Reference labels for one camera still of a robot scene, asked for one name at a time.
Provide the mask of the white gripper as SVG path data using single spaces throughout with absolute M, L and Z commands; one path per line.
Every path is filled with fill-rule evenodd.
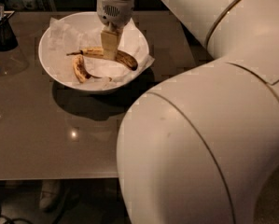
M 97 15 L 103 25 L 101 44 L 104 58 L 115 61 L 123 28 L 133 14 L 134 0 L 97 0 Z

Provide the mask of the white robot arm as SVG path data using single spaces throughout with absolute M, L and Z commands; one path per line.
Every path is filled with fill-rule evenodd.
M 279 0 L 161 0 L 211 55 L 145 92 L 119 129 L 132 224 L 253 224 L 279 165 Z

